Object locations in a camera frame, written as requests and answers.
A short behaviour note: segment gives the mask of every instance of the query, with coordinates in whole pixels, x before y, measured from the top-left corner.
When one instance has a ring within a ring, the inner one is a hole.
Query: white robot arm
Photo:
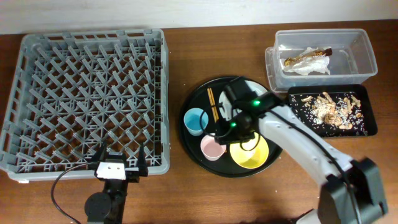
[[[230,134],[215,137],[216,141],[247,141],[257,132],[284,149],[319,185],[318,210],[297,223],[371,223],[388,212],[379,169],[372,160],[358,162],[338,151],[306,127],[281,99],[270,92],[258,96],[242,78],[227,84],[222,95],[221,113],[230,112],[225,122],[231,125],[220,128]]]

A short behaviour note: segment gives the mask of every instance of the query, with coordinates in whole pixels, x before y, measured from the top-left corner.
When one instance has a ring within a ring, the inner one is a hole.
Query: black tray
[[[322,92],[327,92],[330,97],[337,103],[337,99],[347,96],[355,96],[361,100],[361,107],[358,109],[354,107],[353,114],[358,110],[362,113],[363,120],[358,124],[353,124],[354,127],[350,130],[339,129],[329,124],[314,124],[308,118],[309,108],[304,107],[305,102],[300,99],[313,96],[316,98],[322,95]],[[340,136],[372,136],[377,133],[377,124],[374,119],[371,102],[368,97],[368,92],[362,85],[329,85],[329,86],[300,86],[289,88],[288,91],[289,104],[293,112],[300,120],[309,127],[312,131],[321,137],[340,137]]]
[[[190,158],[197,164],[199,164],[206,170],[223,177],[246,177],[257,174],[258,172],[261,172],[269,167],[279,157],[282,149],[271,140],[266,139],[269,147],[269,155],[266,162],[257,169],[246,169],[237,165],[237,163],[233,161],[231,154],[229,153],[229,146],[227,147],[227,153],[224,153],[224,155],[222,155],[217,161],[209,161],[204,157],[200,149],[200,141],[205,136],[205,134],[202,134],[200,136],[192,136],[185,128],[183,122],[184,114],[189,109],[206,108],[210,105],[207,94],[208,87],[211,87],[211,89],[213,90],[215,101],[218,102],[218,98],[220,97],[223,87],[234,78],[236,78],[236,76],[217,78],[208,81],[205,84],[202,84],[196,90],[194,90],[191,95],[185,100],[185,103],[182,106],[178,128],[180,131],[180,139],[183,143],[185,151],[190,156]],[[210,109],[206,112],[209,116],[209,123],[206,127],[206,130],[209,133],[213,133],[215,130],[213,115]]]

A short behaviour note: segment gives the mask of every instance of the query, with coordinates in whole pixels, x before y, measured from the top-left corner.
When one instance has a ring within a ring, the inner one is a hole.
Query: blue cup
[[[203,133],[203,130],[200,128],[200,115],[202,114],[203,110],[200,108],[192,108],[188,110],[184,115],[184,124],[185,127],[188,129],[189,133],[193,136],[199,136]],[[207,124],[209,123],[209,116],[206,112],[201,117],[201,125],[203,129],[206,128]]]

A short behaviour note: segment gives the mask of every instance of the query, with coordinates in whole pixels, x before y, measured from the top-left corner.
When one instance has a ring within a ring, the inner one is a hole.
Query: white wall
[[[398,19],[397,0],[0,0],[0,34]]]

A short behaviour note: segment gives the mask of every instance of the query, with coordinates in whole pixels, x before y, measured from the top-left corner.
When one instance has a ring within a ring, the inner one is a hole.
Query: green led light
[[[254,101],[253,101],[253,105],[254,105],[254,106],[260,105],[260,101],[259,101],[259,100],[254,100]]]

